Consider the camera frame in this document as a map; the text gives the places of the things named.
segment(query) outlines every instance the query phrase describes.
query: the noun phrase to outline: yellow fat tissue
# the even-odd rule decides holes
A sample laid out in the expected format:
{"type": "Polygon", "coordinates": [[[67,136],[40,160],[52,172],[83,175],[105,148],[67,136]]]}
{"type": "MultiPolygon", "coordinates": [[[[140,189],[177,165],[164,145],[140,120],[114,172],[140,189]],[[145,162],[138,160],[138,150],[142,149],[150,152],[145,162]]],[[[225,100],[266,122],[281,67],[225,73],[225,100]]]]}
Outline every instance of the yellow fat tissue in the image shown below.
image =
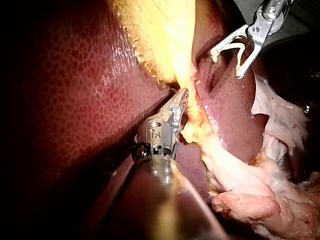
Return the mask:
{"type": "Polygon", "coordinates": [[[134,55],[158,83],[178,83],[188,89],[188,123],[181,131],[188,143],[199,143],[212,132],[196,100],[192,45],[195,0],[113,0],[134,55]]]}

